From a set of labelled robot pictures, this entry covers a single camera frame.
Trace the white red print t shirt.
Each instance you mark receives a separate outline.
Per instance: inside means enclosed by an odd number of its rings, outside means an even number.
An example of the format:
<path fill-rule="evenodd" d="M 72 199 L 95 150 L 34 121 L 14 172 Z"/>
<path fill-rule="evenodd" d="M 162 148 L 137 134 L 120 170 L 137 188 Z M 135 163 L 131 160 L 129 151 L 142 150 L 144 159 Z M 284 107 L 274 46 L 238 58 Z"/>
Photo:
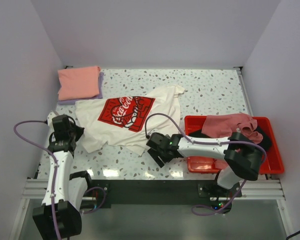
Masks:
<path fill-rule="evenodd" d="M 147 149 L 146 134 L 178 133 L 180 123 L 180 85 L 160 86 L 146 96 L 121 96 L 81 100 L 75 104 L 75 116 L 84 134 L 81 145 L 88 152 L 104 144 L 126 147 L 141 156 Z"/>

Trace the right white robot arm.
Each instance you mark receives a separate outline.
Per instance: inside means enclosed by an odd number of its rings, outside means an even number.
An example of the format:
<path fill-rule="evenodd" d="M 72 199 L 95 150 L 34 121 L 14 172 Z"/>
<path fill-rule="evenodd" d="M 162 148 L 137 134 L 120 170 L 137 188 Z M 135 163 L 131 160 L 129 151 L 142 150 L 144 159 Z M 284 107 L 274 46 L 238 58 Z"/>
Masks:
<path fill-rule="evenodd" d="M 185 134 L 172 136 L 154 132 L 147 136 L 148 153 L 163 167 L 173 159 L 205 157 L 227 163 L 213 183 L 213 192 L 225 196 L 240 180 L 256 181 L 266 158 L 266 151 L 239 132 L 230 137 L 198 138 Z"/>

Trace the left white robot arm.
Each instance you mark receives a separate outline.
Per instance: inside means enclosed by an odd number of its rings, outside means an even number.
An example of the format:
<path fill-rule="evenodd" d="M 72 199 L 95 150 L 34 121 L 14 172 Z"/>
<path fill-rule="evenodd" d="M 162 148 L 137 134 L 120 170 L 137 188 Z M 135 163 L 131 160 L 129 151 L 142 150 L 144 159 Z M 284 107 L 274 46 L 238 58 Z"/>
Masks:
<path fill-rule="evenodd" d="M 77 141 L 84 128 L 66 114 L 53 117 L 51 123 L 48 185 L 41 206 L 33 209 L 32 218 L 44 240 L 61 240 L 81 233 L 82 198 L 93 192 L 94 184 L 86 170 L 71 173 Z"/>

